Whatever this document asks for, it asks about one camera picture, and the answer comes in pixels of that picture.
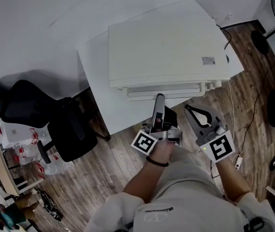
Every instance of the white cable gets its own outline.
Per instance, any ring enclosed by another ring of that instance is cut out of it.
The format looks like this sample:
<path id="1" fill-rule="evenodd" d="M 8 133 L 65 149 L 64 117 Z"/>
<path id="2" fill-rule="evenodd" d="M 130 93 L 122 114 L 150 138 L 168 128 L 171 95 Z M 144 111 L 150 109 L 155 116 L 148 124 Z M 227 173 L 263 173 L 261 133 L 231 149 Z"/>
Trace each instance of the white cable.
<path id="1" fill-rule="evenodd" d="M 234 128 L 235 128 L 235 117 L 234 117 L 234 105 L 232 100 L 232 93 L 231 93 L 231 87 L 230 87 L 230 81 L 228 80 L 229 90 L 230 90 L 230 98 L 232 103 L 232 112 L 233 112 L 233 132 L 232 132 L 232 139 L 234 138 Z"/>

